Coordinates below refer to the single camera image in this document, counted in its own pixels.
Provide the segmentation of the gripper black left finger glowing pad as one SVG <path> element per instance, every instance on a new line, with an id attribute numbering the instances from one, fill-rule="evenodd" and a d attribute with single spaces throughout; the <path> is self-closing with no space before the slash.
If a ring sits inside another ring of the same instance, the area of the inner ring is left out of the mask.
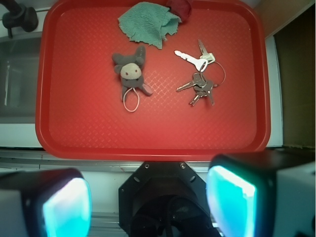
<path id="1" fill-rule="evenodd" d="M 89 183 L 74 168 L 2 172 L 2 237 L 86 237 L 92 215 Z"/>

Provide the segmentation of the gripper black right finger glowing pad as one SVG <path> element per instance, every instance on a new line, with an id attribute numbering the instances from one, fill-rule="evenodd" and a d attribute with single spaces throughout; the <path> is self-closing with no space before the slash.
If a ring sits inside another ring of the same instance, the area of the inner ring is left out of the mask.
<path id="1" fill-rule="evenodd" d="M 313 237 L 316 154 L 264 150 L 216 155 L 206 177 L 206 197 L 226 237 Z"/>

